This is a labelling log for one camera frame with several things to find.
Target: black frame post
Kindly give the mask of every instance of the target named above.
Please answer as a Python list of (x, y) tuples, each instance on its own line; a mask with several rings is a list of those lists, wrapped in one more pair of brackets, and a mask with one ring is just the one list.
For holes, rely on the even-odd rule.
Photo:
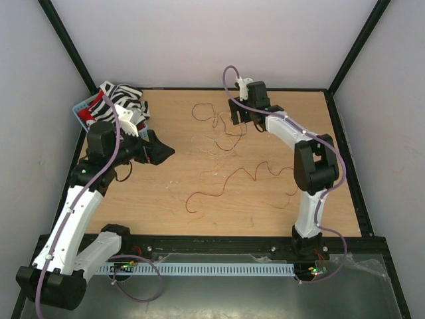
[(94, 81), (92, 77), (90, 76), (90, 73), (88, 72), (86, 68), (86, 65), (81, 59), (81, 56), (78, 53), (74, 43), (72, 42), (72, 39), (68, 34), (68, 31), (65, 29), (65, 26), (62, 23), (62, 20), (60, 20), (60, 17), (58, 13), (56, 12), (56, 9), (54, 8), (52, 1), (39, 0), (39, 3), (44, 13), (46, 13), (47, 18), (52, 24), (53, 29), (56, 31), (59, 39), (62, 41), (62, 44), (64, 45), (66, 51), (68, 52), (78, 72), (80, 73), (80, 76), (82, 77), (84, 83), (86, 83), (88, 90), (90, 91), (91, 94), (97, 93), (98, 89), (96, 85), (94, 84)]
[(331, 86), (328, 89), (330, 96), (335, 95), (339, 86), (343, 82), (345, 76), (359, 55), (361, 49), (364, 47), (367, 39), (369, 39), (373, 29), (378, 24), (379, 19), (382, 17), (385, 9), (390, 4), (391, 0), (378, 0), (377, 4), (373, 8), (369, 18), (367, 18), (365, 25), (361, 29), (359, 35), (357, 36), (356, 41), (348, 52), (347, 57), (345, 58), (341, 68), (339, 69), (337, 75), (333, 79)]

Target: black metal frame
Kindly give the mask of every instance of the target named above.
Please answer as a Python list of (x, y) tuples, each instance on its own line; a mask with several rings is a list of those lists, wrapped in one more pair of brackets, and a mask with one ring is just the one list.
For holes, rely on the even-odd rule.
[[(41, 7), (46, 13), (46, 16), (52, 23), (56, 33), (61, 39), (65, 49), (70, 55), (72, 61), (75, 64), (75, 67), (78, 69), (81, 77), (83, 78), (86, 86), (92, 94), (97, 92), (96, 85), (94, 84), (92, 77), (90, 76), (87, 68), (85, 67), (76, 47), (74, 46), (68, 32), (66, 31), (60, 17), (58, 16), (53, 4), (50, 0), (39, 0)], [(359, 180), (357, 179), (357, 174), (353, 165), (353, 160), (351, 158), (351, 153), (347, 140), (345, 138), (345, 133), (343, 131), (342, 123), (339, 118), (337, 108), (335, 106), (335, 101), (333, 96), (335, 95), (337, 89), (341, 85), (343, 79), (347, 75), (349, 69), (353, 65), (356, 57), (359, 55), (361, 49), (372, 33), (374, 27), (377, 25), (380, 17), (384, 13), (385, 9), (388, 7), (390, 0), (378, 0), (373, 11), (369, 15), (365, 25), (363, 26), (359, 36), (357, 37), (355, 43), (353, 44), (349, 54), (347, 55), (344, 63), (341, 65), (337, 75), (335, 76), (334, 81), (332, 82), (329, 89), (325, 88), (271, 88), (269, 90), (273, 91), (303, 91), (303, 92), (323, 92), (329, 116), (331, 118), (332, 126), (335, 132), (335, 137), (337, 140), (338, 148), (345, 160), (347, 166), (347, 183), (349, 185), (351, 198), (353, 200), (353, 205), (355, 208), (355, 213), (359, 223), (359, 228), (361, 231), (362, 237), (347, 237), (347, 244), (349, 250), (354, 254), (381, 254), (386, 270), (389, 277), (392, 281), (392, 287), (394, 288), (394, 293), (398, 302), (398, 307), (403, 318), (410, 318), (410, 313), (404, 299), (404, 295), (401, 289), (400, 282), (398, 281), (397, 273), (392, 262), (392, 257), (388, 249), (388, 245), (384, 237), (376, 237), (371, 221), (369, 219), (369, 214), (363, 199), (363, 194), (361, 193), (361, 188), (359, 185)], [(164, 89), (164, 90), (223, 90), (222, 88), (151, 88), (151, 89)], [(82, 145), (84, 143), (85, 131), (82, 130), (80, 137), (78, 139), (78, 144), (76, 146), (76, 151), (74, 152), (74, 157), (72, 159), (70, 171), (68, 172), (68, 178), (66, 180), (62, 196), (60, 198), (60, 203), (58, 205), (58, 210), (54, 219), (54, 223), (58, 219), (64, 201), (66, 199), (66, 190), (68, 189), (69, 177), (72, 168), (77, 164)], [(81, 248), (88, 246), (96, 237), (96, 235), (85, 235), (82, 241)], [(40, 236), (40, 239), (37, 243), (33, 257), (35, 257), (41, 247), (43, 247), (46, 242), (48, 235)], [(140, 246), (144, 254), (147, 257), (151, 256), (151, 253), (160, 252), (160, 253), (250, 253), (253, 255), (268, 255), (271, 259), (280, 259), (287, 260), (293, 263), (302, 263), (303, 260), (299, 260), (294, 257), (290, 249), (290, 240), (291, 237), (212, 237), (212, 236), (148, 236), (148, 235), (134, 235), (133, 239), (135, 244)], [(324, 237), (324, 241), (328, 247), (329, 253), (342, 253), (343, 244), (338, 237)], [(21, 312), (25, 304), (25, 296), (21, 292), (17, 299), (15, 309), (12, 314), (12, 319), (18, 319), (21, 317)]]

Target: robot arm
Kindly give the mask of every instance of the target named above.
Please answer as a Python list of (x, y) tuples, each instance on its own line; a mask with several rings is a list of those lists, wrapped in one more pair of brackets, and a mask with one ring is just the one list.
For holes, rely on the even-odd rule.
[[(326, 196), (323, 198), (321, 196), (333, 186), (333, 182), (339, 177), (336, 156), (324, 145), (318, 144), (315, 140), (306, 136), (307, 130), (304, 130), (302, 126), (292, 120), (283, 108), (278, 105), (270, 105), (266, 85), (263, 82), (238, 78), (236, 86), (240, 89), (240, 96), (236, 98), (239, 103), (249, 108), (271, 112), (272, 115), (249, 111), (230, 99), (228, 103), (233, 124), (253, 122), (257, 129), (260, 127), (262, 131), (267, 130), (276, 135), (294, 151), (294, 179), (301, 189), (301, 204), (298, 219), (292, 230), (292, 248), (297, 255), (303, 255), (306, 251), (311, 251), (312, 246), (316, 248), (315, 246), (320, 245), (318, 242), (321, 238), (321, 231), (317, 223), (320, 224), (321, 222), (324, 201), (326, 200)], [(331, 136), (325, 134), (317, 137), (333, 146)], [(314, 217), (318, 201), (322, 201), (322, 205), (317, 212), (316, 223)]]
[[(126, 120), (128, 116), (124, 116), (124, 119), (120, 117), (121, 124)], [(106, 225), (96, 240), (77, 255), (93, 212), (116, 176), (114, 168), (127, 164), (130, 160), (159, 165), (175, 153), (174, 149), (158, 140), (153, 130), (147, 130), (147, 138), (142, 138), (136, 134), (137, 131), (132, 134), (132, 129), (130, 124), (123, 126), (125, 134), (122, 134), (123, 140), (113, 165), (81, 195), (77, 205), (71, 210), (70, 204), (84, 186), (103, 169), (114, 151), (116, 140), (114, 125), (111, 122), (96, 122), (90, 126), (87, 134), (88, 158), (80, 160), (71, 172), (70, 187), (58, 221), (32, 266), (22, 266), (16, 275), (22, 291), (30, 300), (35, 299), (37, 282), (46, 260), (50, 262), (42, 287), (41, 302), (74, 310), (81, 303), (87, 282), (100, 266), (112, 255), (129, 252), (131, 247), (129, 229), (120, 225)], [(60, 226), (65, 218), (68, 220), (61, 230), (53, 254), (50, 255), (54, 238), (60, 232)]]

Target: table surface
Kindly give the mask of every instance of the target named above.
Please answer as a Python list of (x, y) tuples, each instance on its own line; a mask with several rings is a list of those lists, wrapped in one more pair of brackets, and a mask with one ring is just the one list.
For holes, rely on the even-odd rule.
[[(283, 107), (302, 126), (318, 134), (330, 134), (335, 141), (331, 120), (322, 92), (268, 93), (272, 104)], [(218, 90), (145, 90), (142, 100), (149, 103), (149, 128), (158, 138), (175, 149), (175, 154), (159, 166), (133, 164), (130, 178), (114, 181), (94, 213), (87, 233), (99, 233), (108, 223), (129, 227), (140, 235), (222, 235), (222, 236), (290, 236), (299, 209), (299, 190), (293, 171), (285, 169), (279, 176), (268, 172), (262, 164), (257, 181), (242, 170), (226, 184), (220, 197), (194, 195), (185, 209), (188, 197), (202, 191), (220, 194), (226, 178), (243, 167), (252, 175), (259, 163), (267, 161), (273, 173), (283, 167), (293, 167), (294, 153), (276, 136), (260, 133), (253, 123), (247, 124), (233, 151), (222, 151), (214, 142), (200, 136), (224, 136), (224, 124), (218, 121), (213, 128), (213, 109), (216, 114), (228, 112), (227, 96)], [(245, 132), (244, 124), (233, 126), (230, 114), (221, 114), (227, 132)], [(229, 136), (236, 142), (239, 136)], [(218, 141), (222, 148), (231, 148), (229, 139)], [(81, 156), (86, 155), (86, 144)], [(117, 167), (119, 178), (129, 171), (128, 165)], [(344, 236), (361, 236), (347, 183), (332, 192), (323, 211), (322, 224), (336, 229)]]

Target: gray floor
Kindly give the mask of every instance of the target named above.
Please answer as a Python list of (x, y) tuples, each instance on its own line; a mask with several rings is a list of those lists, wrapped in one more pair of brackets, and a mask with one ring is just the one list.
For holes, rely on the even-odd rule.
[[(356, 261), (370, 258), (379, 259), (376, 255), (355, 256)], [(293, 278), (167, 276), (165, 292), (149, 304), (124, 298), (110, 283), (106, 276), (95, 276), (81, 305), (73, 312), (62, 311), (60, 317), (400, 318), (390, 282), (355, 267), (311, 286), (299, 286)], [(135, 297), (148, 297), (157, 287), (157, 278), (133, 276), (123, 287)], [(43, 309), (48, 318), (56, 312), (46, 306)], [(37, 319), (32, 302), (26, 303), (21, 318)]]

